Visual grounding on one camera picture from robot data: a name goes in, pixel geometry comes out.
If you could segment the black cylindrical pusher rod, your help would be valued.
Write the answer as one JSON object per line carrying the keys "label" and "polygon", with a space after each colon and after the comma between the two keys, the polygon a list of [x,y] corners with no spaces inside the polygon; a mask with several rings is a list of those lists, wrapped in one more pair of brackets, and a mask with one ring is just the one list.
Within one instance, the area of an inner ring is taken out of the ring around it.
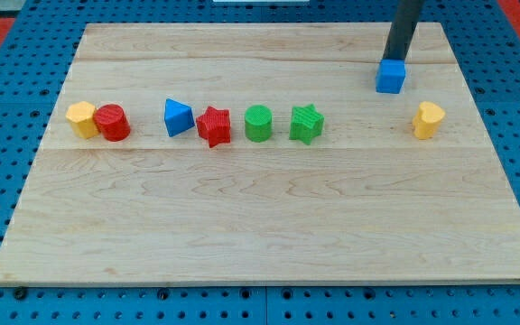
{"label": "black cylindrical pusher rod", "polygon": [[423,9],[424,0],[400,0],[386,39],[383,60],[405,60]]}

